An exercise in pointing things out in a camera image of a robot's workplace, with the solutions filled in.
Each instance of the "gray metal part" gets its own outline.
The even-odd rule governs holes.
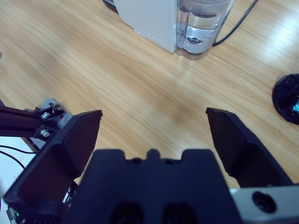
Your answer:
[[[53,98],[47,98],[46,101],[40,106],[40,109],[46,109],[46,108],[48,108],[49,107],[49,103],[59,104],[55,99],[53,99]],[[72,117],[72,115],[69,112],[67,112],[67,110],[63,106],[61,106],[61,107],[63,108],[63,110],[66,113],[64,114],[63,118],[60,119],[60,121],[57,124],[57,126],[58,126],[59,129],[62,129],[67,124],[67,122],[71,119],[71,117]],[[30,138],[30,140],[32,140],[32,142],[39,149],[41,149],[44,146],[44,144],[46,143],[45,141],[43,141],[41,139]]]
[[[265,213],[253,202],[255,192],[272,197],[277,209]],[[299,223],[299,186],[230,189],[230,193],[244,223],[259,224],[298,224]]]
[[[104,0],[105,2],[110,3],[111,5],[115,6],[114,1],[113,0]]]
[[[6,214],[8,216],[9,221],[11,222],[11,224],[16,224],[16,221],[14,219],[14,210],[13,210],[13,208],[8,208],[6,210]]]

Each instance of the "water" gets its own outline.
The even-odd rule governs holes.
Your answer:
[[[192,54],[206,52],[233,0],[181,0],[178,9],[177,49]]]

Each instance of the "screw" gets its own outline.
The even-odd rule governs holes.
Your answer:
[[[50,115],[51,115],[50,113],[45,112],[45,113],[42,114],[42,118],[44,118],[44,119],[48,119],[48,117],[49,117]]]
[[[47,129],[43,129],[40,134],[45,138],[49,137],[49,135],[50,135],[50,133]]]

